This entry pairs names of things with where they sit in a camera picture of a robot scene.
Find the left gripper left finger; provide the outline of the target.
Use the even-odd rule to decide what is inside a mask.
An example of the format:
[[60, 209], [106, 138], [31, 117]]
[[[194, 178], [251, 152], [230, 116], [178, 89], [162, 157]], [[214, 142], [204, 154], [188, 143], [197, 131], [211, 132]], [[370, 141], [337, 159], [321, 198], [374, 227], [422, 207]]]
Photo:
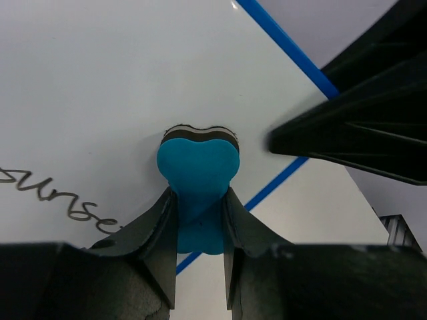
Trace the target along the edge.
[[84, 250], [94, 278], [79, 319], [169, 319], [175, 304], [177, 200], [167, 188], [141, 216]]

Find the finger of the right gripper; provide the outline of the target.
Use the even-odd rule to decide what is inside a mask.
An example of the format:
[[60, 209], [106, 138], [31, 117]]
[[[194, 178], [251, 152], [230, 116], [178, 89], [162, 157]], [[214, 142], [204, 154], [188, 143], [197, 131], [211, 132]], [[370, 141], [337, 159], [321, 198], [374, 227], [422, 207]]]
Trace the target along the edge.
[[338, 95], [280, 125], [268, 149], [426, 184], [426, 2], [398, 1], [324, 69]]

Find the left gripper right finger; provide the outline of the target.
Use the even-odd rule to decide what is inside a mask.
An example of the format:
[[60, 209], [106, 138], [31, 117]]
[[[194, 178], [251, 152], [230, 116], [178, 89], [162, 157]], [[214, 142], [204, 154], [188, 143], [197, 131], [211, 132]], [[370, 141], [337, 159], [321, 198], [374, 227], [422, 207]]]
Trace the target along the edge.
[[227, 309], [233, 319], [285, 319], [272, 249], [290, 242], [252, 215], [230, 187], [222, 198]]

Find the blue whiteboard eraser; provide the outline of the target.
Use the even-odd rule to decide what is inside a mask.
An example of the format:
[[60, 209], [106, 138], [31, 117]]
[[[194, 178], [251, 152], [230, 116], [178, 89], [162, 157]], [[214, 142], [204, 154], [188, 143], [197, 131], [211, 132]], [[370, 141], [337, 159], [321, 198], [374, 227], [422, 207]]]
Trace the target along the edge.
[[236, 135], [222, 126], [170, 127], [157, 167], [177, 195], [178, 253], [222, 254], [222, 199], [240, 167]]

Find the blue framed whiteboard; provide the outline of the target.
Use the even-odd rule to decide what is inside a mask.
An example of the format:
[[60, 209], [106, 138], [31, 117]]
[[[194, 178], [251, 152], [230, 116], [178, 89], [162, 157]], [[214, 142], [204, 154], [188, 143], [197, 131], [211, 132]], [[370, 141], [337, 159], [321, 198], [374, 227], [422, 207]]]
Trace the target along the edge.
[[165, 188], [178, 124], [237, 135], [252, 209], [304, 162], [268, 131], [337, 94], [257, 1], [2, 1], [1, 242], [121, 229]]

